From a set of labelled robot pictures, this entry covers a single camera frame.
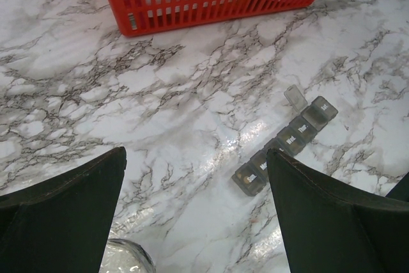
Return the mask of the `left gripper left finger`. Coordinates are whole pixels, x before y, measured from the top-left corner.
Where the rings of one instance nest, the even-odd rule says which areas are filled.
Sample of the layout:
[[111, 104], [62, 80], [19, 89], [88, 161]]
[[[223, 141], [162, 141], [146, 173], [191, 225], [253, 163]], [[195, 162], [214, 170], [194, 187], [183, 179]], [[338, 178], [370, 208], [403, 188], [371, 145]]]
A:
[[117, 147], [1, 196], [1, 272], [98, 272], [127, 166]]

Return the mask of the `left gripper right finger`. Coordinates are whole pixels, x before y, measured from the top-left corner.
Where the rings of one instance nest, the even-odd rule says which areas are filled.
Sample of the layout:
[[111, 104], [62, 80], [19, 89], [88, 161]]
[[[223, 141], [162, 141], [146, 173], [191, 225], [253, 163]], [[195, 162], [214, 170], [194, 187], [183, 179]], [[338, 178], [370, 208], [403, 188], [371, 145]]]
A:
[[266, 156], [291, 272], [408, 272], [408, 177], [379, 196]]

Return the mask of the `grey weekly pill organizer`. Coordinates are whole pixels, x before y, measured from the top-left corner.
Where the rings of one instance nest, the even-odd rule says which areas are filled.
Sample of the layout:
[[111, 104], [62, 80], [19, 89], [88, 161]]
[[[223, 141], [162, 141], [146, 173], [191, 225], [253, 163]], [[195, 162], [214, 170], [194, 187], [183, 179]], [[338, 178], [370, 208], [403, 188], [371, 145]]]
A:
[[287, 88], [284, 96], [296, 116], [231, 177], [247, 196], [257, 195], [269, 182], [266, 157], [269, 150], [278, 150], [290, 157], [298, 155], [338, 114], [338, 110], [322, 96], [308, 103], [295, 85]]

